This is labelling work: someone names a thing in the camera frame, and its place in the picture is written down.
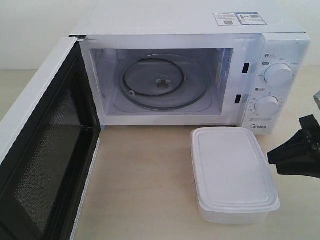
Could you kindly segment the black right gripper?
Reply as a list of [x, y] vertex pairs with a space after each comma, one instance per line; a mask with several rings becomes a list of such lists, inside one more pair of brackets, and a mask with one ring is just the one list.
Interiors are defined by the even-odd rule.
[[267, 153], [279, 175], [320, 178], [320, 124], [313, 114], [299, 118], [301, 129]]

